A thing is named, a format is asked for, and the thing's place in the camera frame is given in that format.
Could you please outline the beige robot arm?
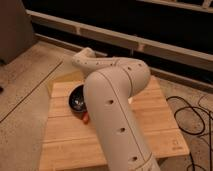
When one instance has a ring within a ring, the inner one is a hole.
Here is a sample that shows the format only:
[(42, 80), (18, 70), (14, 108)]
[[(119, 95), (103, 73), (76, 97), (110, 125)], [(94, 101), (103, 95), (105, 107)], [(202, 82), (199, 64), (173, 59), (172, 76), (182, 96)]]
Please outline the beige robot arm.
[(147, 64), (126, 57), (98, 58), (90, 48), (71, 61), (85, 74), (84, 101), (110, 171), (161, 171), (129, 104), (150, 81)]

